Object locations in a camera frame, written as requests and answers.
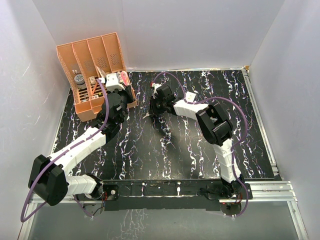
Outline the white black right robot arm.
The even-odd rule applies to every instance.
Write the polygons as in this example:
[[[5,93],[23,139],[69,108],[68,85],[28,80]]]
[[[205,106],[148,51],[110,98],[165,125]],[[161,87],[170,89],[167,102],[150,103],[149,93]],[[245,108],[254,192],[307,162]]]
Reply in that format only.
[[[188,103],[175,97],[167,84],[151,84],[153,94],[149,99],[149,115],[159,116],[165,112],[187,117],[198,122],[205,140],[213,145],[219,165],[223,194],[233,199],[243,190],[249,197],[244,177],[235,161],[233,151],[233,125],[221,105]]]

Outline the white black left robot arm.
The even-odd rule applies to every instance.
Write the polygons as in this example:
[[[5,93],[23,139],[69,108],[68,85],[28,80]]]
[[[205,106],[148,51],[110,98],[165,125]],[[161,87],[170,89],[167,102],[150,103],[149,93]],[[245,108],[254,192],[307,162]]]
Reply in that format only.
[[[93,200],[102,197],[104,188],[100,178],[91,173],[71,176],[70,172],[118,134],[128,114],[128,105],[135,101],[131,85],[109,92],[107,100],[80,137],[48,157],[41,154],[35,158],[28,187],[50,206],[57,205],[66,196],[85,194]]]

